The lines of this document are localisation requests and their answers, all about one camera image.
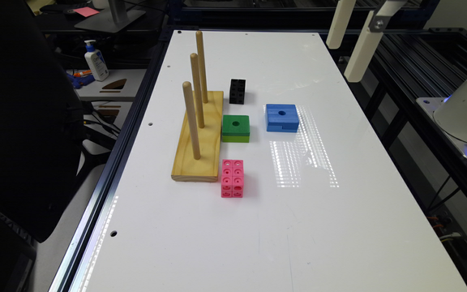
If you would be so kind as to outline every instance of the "white table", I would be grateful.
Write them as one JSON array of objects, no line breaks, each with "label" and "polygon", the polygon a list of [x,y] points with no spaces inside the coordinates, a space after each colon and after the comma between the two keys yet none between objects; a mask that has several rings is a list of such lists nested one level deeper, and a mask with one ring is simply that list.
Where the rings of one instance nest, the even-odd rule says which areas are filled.
[{"label": "white table", "polygon": [[[208,90],[246,79],[223,113],[249,115],[251,141],[220,156],[244,160],[245,197],[170,178],[196,51],[195,32],[174,33],[81,290],[467,291],[318,34],[204,43]],[[295,104],[298,133],[266,132],[267,103]]]}]

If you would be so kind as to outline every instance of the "metal bracket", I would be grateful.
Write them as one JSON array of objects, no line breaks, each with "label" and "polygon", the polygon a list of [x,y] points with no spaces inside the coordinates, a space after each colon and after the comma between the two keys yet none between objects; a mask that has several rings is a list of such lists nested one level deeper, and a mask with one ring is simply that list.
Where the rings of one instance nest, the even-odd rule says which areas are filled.
[{"label": "metal bracket", "polygon": [[403,7],[407,0],[383,0],[374,11],[369,23],[371,32],[383,32],[387,28],[390,19]]}]

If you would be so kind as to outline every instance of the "pink block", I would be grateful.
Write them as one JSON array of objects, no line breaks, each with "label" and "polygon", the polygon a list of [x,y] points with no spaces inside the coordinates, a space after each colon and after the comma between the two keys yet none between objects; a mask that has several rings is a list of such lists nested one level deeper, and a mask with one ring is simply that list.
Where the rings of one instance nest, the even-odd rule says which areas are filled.
[{"label": "pink block", "polygon": [[221,197],[231,198],[232,190],[234,189],[232,185],[233,179],[231,177],[221,178]]},{"label": "pink block", "polygon": [[234,167],[244,168],[244,163],[243,163],[242,160],[236,160],[236,161],[233,161],[233,166]]},{"label": "pink block", "polygon": [[224,159],[221,175],[221,197],[242,198],[244,194],[244,165],[242,160]]},{"label": "pink block", "polygon": [[233,197],[242,198],[244,193],[244,178],[233,178]]}]

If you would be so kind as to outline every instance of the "wooden base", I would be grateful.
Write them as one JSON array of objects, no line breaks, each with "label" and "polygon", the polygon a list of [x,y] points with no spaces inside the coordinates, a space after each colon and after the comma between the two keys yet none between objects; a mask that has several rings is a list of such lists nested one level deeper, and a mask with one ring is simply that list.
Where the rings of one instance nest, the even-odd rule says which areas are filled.
[{"label": "wooden base", "polygon": [[204,128],[198,128],[201,158],[194,159],[188,119],[183,119],[178,150],[174,158],[172,179],[177,182],[217,181],[219,147],[221,145],[221,119],[223,118],[223,92],[208,92],[208,103],[203,104]]}]

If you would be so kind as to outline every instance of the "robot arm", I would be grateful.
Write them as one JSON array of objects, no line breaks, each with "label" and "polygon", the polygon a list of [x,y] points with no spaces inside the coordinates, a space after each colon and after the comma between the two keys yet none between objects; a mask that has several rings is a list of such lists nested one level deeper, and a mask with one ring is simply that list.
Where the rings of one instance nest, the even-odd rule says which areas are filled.
[{"label": "robot arm", "polygon": [[[347,23],[354,8],[353,0],[340,0],[336,7],[335,17],[332,20],[328,35],[328,47],[337,49],[347,29]],[[349,82],[362,80],[366,68],[378,47],[387,28],[388,21],[403,7],[407,0],[386,0],[375,11],[370,11],[363,25],[358,42],[354,47],[349,64],[345,69],[345,78]]]}]

